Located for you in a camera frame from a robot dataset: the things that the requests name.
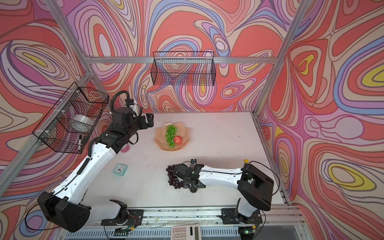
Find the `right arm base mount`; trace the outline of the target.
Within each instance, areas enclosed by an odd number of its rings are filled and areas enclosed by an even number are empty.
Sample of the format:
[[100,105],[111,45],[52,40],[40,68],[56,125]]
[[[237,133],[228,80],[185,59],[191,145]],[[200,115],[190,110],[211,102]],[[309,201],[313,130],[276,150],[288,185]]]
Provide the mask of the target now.
[[238,213],[235,208],[223,208],[219,218],[222,219],[224,225],[253,224],[258,226],[263,223],[259,210],[254,211],[250,217],[245,217]]

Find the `green fake grape bunch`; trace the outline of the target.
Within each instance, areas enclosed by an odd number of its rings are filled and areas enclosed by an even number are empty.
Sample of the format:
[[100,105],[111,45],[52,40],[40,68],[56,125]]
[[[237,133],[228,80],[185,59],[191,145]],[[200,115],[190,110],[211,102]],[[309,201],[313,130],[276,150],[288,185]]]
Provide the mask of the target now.
[[176,145],[174,143],[174,137],[176,136],[177,131],[178,128],[175,125],[167,126],[165,137],[170,149],[172,149]]

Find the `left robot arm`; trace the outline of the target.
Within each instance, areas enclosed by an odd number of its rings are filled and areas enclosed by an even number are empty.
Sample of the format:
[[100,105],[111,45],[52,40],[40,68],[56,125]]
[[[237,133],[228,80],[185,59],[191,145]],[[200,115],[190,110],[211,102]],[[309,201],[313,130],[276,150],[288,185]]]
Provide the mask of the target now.
[[118,200],[108,204],[85,206],[83,197],[104,166],[126,145],[139,130],[153,127],[154,115],[135,112],[135,101],[128,91],[119,91],[111,100],[112,123],[107,130],[90,141],[88,153],[76,169],[52,192],[42,192],[38,206],[47,221],[74,233],[85,224],[111,221],[124,225],[130,217],[128,207]]

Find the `purple fake grape bunch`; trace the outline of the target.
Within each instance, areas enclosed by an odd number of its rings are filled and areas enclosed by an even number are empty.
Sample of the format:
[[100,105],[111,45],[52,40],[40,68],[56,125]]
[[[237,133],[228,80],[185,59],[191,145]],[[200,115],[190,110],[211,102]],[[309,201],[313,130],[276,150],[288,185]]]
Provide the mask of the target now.
[[169,178],[168,183],[175,189],[181,189],[184,187],[184,182],[180,181],[179,178],[176,176],[177,167],[178,165],[170,165],[166,168],[167,175]]

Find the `red fake apple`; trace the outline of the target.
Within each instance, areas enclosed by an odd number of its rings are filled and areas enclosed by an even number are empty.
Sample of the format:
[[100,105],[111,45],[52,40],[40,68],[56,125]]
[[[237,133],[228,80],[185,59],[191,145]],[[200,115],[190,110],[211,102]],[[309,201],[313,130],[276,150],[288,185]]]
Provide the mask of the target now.
[[181,145],[181,144],[183,143],[183,139],[182,139],[182,137],[181,137],[181,136],[175,136],[175,137],[174,137],[174,143],[175,143],[176,145]]

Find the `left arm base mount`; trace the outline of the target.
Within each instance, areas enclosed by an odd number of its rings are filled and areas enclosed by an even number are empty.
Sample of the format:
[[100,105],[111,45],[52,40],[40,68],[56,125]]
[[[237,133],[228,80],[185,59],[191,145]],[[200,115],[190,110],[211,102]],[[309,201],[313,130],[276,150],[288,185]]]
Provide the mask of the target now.
[[128,209],[126,213],[118,214],[115,219],[102,220],[102,226],[128,226],[138,227],[142,224],[144,216],[144,210],[141,209]]

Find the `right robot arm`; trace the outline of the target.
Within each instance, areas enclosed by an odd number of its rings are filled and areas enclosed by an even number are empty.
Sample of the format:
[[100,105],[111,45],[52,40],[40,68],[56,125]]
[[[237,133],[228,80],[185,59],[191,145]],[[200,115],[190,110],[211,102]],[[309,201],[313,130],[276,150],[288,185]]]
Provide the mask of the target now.
[[237,212],[249,218],[255,211],[270,211],[274,180],[252,164],[245,163],[242,168],[218,169],[202,164],[185,164],[168,168],[170,183],[177,189],[184,188],[196,193],[199,189],[211,186],[236,189],[242,197]]

